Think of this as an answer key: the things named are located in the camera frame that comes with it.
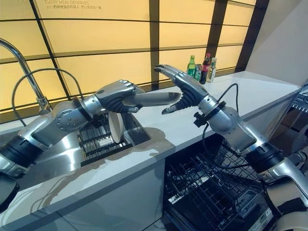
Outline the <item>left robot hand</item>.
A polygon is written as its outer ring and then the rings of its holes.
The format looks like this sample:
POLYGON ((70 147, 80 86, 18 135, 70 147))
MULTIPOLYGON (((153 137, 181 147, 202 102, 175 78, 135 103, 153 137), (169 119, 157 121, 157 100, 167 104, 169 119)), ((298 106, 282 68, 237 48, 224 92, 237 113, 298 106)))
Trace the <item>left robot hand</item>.
POLYGON ((123 104, 126 97, 136 94, 137 86, 127 80, 118 80, 99 89, 94 95, 104 109, 115 113, 136 113, 137 106, 123 104))

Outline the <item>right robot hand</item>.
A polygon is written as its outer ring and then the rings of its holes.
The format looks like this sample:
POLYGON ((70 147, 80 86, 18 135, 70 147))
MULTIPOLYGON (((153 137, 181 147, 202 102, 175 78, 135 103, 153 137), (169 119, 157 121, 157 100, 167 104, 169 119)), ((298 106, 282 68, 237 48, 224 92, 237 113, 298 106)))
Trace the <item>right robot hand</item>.
POLYGON ((182 92, 181 99, 169 108, 165 108, 162 111, 163 115, 197 106, 208 95, 208 92, 197 80, 175 67, 167 64, 159 64, 155 66, 154 71, 170 78, 182 92))

